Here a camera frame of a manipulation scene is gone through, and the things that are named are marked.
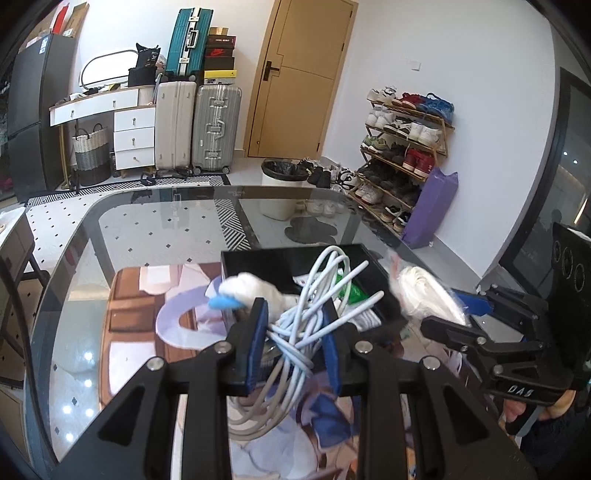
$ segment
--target purple paper bag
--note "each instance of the purple paper bag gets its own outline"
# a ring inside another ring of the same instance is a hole
[[[402,241],[410,248],[426,247],[433,240],[456,192],[457,172],[445,175],[435,167],[404,229]]]

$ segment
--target screw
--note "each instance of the screw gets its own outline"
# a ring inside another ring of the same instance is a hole
[[[437,370],[441,366],[441,362],[435,356],[426,356],[423,358],[423,365],[427,370]]]
[[[228,353],[230,350],[232,350],[232,344],[222,340],[221,342],[216,343],[213,346],[213,349],[216,351],[216,353]]]
[[[146,367],[148,370],[155,372],[156,370],[160,370],[164,366],[164,359],[160,358],[159,356],[153,356],[148,362],[146,363]]]
[[[373,349],[374,346],[366,340],[361,340],[355,344],[355,350],[357,350],[359,353],[370,353],[370,351]]]

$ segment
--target refrigerator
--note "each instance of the refrigerator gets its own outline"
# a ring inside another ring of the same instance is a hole
[[[69,94],[76,41],[50,34],[20,52],[8,93],[8,156],[19,202],[63,182],[59,127],[49,107]]]

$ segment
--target white trash can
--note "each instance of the white trash can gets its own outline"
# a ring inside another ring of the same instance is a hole
[[[284,158],[266,158],[261,164],[261,185],[270,187],[301,187],[308,172]],[[296,212],[295,199],[267,199],[260,201],[261,213],[275,220],[285,221]]]

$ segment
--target anime desk mat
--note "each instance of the anime desk mat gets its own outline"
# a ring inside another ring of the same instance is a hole
[[[226,337],[221,311],[207,306],[221,282],[221,269],[220,263],[150,265],[124,268],[117,273],[103,327],[99,364],[101,407],[152,356],[177,362],[198,355]],[[164,306],[165,314],[158,316]],[[424,339],[411,324],[392,339],[390,351],[396,357],[416,362],[426,355],[435,355],[455,374],[465,374],[461,355]],[[402,400],[409,478],[413,478],[410,413],[404,396]],[[182,395],[173,443],[174,480],[180,479],[186,402],[186,395]],[[300,400],[277,427],[250,442],[230,441],[234,478],[355,479],[359,405],[358,398],[337,398],[326,373],[316,374],[307,380]],[[230,403],[228,415],[237,415]]]

